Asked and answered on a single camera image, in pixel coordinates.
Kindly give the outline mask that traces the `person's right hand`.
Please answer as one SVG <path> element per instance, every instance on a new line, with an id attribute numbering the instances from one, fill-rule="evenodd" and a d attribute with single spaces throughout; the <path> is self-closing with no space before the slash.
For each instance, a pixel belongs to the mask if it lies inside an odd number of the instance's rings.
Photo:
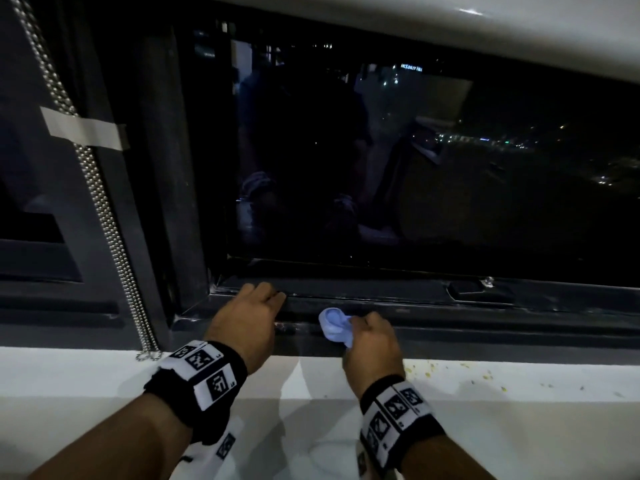
<path id="1" fill-rule="evenodd" d="M 372 384 L 388 376 L 405 379 L 403 354 L 390 325 L 390 335 L 366 334 L 353 340 L 352 348 L 346 351 L 342 361 L 346 380 L 357 400 Z"/>

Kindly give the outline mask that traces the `person's left hand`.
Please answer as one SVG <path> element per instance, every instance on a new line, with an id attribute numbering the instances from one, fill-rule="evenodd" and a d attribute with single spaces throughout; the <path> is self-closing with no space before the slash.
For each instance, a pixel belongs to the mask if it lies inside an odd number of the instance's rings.
<path id="1" fill-rule="evenodd" d="M 238 306 L 237 293 L 213 316 L 203 339 L 233 349 L 243 359 L 250 376 L 273 353 L 276 316 L 243 310 Z"/>

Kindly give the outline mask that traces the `light blue cleaning cloth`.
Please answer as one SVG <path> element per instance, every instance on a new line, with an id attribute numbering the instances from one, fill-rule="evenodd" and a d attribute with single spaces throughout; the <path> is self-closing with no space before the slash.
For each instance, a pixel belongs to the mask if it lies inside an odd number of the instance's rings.
<path id="1" fill-rule="evenodd" d="M 327 340 L 343 344 L 348 349 L 352 348 L 353 327 L 350 315 L 347 315 L 340 308 L 326 308 L 320 312 L 318 318 Z"/>

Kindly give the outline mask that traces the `person's right forearm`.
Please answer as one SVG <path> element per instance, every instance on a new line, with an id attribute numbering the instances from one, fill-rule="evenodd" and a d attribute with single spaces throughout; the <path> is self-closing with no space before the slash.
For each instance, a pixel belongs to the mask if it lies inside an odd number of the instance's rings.
<path id="1" fill-rule="evenodd" d="M 404 480 L 496 480 L 446 435 L 412 444 L 401 460 L 399 473 Z"/>

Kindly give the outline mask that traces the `person's left forearm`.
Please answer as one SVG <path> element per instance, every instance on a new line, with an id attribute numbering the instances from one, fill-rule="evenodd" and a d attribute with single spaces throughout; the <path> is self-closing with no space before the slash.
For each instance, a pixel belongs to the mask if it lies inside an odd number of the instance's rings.
<path id="1" fill-rule="evenodd" d="M 44 462 L 28 480 L 168 480 L 192 435 L 164 401 L 142 394 Z"/>

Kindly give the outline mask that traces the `black marker wristband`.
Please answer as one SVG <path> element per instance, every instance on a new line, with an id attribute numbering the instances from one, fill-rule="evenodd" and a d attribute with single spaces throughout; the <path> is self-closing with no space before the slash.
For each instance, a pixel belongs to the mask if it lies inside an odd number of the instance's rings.
<path id="1" fill-rule="evenodd" d="M 143 392 L 160 398 L 192 429 L 191 444 L 213 445 L 222 439 L 247 377 L 244 360 L 231 347 L 192 340 L 160 362 Z"/>
<path id="2" fill-rule="evenodd" d="M 446 435 L 416 387 L 396 374 L 368 387 L 360 409 L 360 441 L 380 475 L 390 469 L 400 470 L 404 455 L 413 444 Z"/>

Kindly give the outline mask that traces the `black window latch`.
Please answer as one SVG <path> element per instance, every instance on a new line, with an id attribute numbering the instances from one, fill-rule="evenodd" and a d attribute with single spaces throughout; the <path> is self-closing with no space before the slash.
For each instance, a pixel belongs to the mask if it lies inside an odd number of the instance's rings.
<path id="1" fill-rule="evenodd" d="M 459 303 L 512 305 L 512 289 L 489 279 L 452 280 L 445 287 L 448 295 Z"/>

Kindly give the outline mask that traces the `dark window glass pane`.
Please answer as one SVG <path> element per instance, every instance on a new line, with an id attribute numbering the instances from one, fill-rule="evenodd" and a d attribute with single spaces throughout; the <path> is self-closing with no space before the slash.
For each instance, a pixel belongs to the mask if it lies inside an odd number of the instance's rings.
<path id="1" fill-rule="evenodd" d="M 434 46 L 239 69 L 238 253 L 640 287 L 640 84 Z"/>

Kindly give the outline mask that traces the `grey tape strip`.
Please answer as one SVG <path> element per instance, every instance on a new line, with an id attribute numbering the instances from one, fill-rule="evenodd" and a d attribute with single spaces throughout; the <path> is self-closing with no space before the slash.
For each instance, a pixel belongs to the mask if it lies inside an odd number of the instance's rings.
<path id="1" fill-rule="evenodd" d="M 95 146 L 124 152 L 130 149 L 125 126 L 102 120 L 81 118 L 40 107 L 52 137 L 83 146 Z"/>

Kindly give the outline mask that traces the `black window frame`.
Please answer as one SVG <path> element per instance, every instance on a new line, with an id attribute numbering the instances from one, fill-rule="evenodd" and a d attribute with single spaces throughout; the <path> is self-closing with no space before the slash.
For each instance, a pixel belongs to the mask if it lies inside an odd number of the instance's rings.
<path id="1" fill-rule="evenodd" d="M 287 295 L 276 352 L 338 355 L 318 314 L 376 311 L 441 342 L 640 349 L 640 287 L 325 265 L 238 253 L 239 69 L 253 47 L 434 46 L 640 84 L 640 0 L 0 0 L 0 346 L 196 338 L 249 282 Z M 119 152 L 40 107 L 124 125 Z M 452 280 L 512 305 L 454 301 Z"/>

